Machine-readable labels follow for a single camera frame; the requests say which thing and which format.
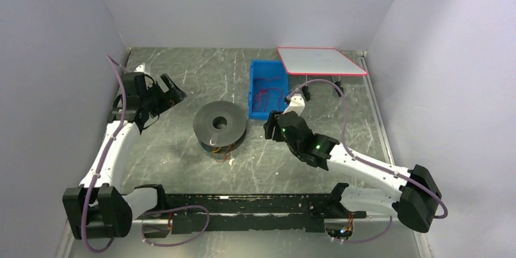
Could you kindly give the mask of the grey perforated cable spool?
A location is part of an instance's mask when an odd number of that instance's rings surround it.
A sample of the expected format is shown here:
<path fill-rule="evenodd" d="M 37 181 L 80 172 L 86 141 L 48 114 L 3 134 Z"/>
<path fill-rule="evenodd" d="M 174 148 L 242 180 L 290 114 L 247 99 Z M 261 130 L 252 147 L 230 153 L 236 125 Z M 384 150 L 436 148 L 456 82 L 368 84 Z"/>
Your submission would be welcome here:
<path fill-rule="evenodd" d="M 193 131 L 208 153 L 222 155 L 238 148 L 246 136 L 247 116 L 240 106 L 218 100 L 202 106 L 193 120 Z"/>

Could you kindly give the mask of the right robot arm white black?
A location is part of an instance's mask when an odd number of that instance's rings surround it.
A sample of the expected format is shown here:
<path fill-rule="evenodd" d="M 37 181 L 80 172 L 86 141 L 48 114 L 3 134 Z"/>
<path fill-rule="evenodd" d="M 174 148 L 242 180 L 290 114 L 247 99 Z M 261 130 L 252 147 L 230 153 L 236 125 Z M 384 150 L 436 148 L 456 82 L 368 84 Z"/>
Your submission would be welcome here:
<path fill-rule="evenodd" d="M 427 233 L 439 219 L 442 194 L 430 171 L 389 165 L 346 147 L 324 134 L 314 133 L 295 112 L 272 111 L 263 125 L 265 139 L 286 143 L 289 151 L 310 167 L 340 172 L 368 184 L 365 189 L 348 185 L 339 205 L 349 212 L 395 216 L 407 228 Z"/>

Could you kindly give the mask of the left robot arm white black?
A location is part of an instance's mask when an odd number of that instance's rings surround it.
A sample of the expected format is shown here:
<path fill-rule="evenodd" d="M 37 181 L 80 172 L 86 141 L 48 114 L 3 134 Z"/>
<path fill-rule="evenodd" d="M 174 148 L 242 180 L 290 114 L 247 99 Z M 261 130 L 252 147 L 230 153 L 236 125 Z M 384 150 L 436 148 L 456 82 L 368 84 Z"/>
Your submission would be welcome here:
<path fill-rule="evenodd" d="M 166 91 L 145 72 L 121 76 L 124 94 L 113 102 L 95 161 L 79 185 L 67 188 L 63 194 L 63 206 L 75 239 L 125 237 L 133 220 L 164 208 L 166 195 L 159 184 L 137 186 L 127 195 L 119 191 L 133 145 L 146 129 L 146 122 L 158 119 L 186 97 L 167 74 L 160 78 Z"/>

